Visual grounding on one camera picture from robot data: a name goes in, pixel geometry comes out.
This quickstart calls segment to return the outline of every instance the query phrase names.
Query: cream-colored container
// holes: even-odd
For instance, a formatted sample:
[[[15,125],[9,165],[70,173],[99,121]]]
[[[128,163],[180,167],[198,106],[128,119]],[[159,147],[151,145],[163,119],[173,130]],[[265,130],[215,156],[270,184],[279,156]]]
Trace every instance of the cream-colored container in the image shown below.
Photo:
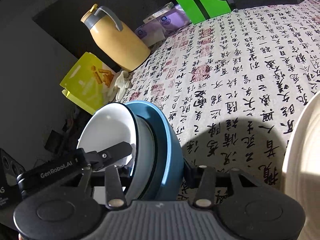
[[[131,72],[150,55],[150,49],[107,7],[95,4],[82,17],[99,46],[123,70]]]

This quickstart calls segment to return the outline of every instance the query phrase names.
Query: gray wall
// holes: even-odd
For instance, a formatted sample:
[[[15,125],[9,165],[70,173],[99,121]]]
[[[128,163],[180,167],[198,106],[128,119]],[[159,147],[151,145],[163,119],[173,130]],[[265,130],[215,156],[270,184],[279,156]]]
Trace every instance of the gray wall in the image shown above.
[[[26,169],[73,106],[59,83],[77,59],[31,19],[55,1],[0,0],[0,147]]]

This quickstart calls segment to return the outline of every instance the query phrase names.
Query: screw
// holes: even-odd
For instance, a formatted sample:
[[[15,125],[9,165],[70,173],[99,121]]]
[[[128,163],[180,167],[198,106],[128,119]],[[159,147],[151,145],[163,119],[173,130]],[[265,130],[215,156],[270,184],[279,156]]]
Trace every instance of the screw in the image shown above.
[[[198,207],[208,207],[211,205],[211,201],[209,199],[206,199],[206,198],[201,198],[201,199],[198,199],[196,201],[196,205]]]
[[[124,205],[124,201],[120,198],[114,198],[108,202],[108,205],[110,207],[121,207]]]

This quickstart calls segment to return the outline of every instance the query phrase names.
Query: circular indentation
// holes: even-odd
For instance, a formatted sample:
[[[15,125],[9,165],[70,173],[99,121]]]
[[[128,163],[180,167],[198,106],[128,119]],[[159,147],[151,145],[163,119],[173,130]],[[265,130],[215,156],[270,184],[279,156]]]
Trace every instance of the circular indentation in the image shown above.
[[[201,198],[201,199],[198,199],[196,201],[196,205],[198,207],[208,207],[211,205],[211,201],[209,199],[206,199],[206,198]]]
[[[6,157],[3,157],[2,160],[3,160],[3,165],[4,165],[4,167],[5,167],[6,169],[9,169],[9,163],[8,163],[7,158],[6,158]]]
[[[12,168],[12,170],[13,170],[13,173],[18,176],[19,174],[18,174],[18,169],[17,169],[16,165],[14,165],[13,163],[11,163],[11,168]]]
[[[257,221],[272,221],[282,215],[282,208],[273,201],[255,200],[246,205],[245,212]]]
[[[114,198],[108,202],[108,205],[110,207],[121,207],[124,205],[124,201],[120,198]]]
[[[44,221],[62,221],[69,218],[75,211],[74,206],[65,200],[50,200],[37,208],[37,215]]]

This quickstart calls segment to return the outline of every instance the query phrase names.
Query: calligraphy tablecloth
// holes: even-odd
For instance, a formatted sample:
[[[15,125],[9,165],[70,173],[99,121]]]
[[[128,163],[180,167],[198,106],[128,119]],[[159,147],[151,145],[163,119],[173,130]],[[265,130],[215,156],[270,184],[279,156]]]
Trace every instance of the calligraphy tablecloth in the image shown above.
[[[157,105],[195,165],[279,187],[292,129],[320,86],[320,1],[299,1],[185,27],[132,74],[122,102]],[[183,184],[179,198],[193,194]]]

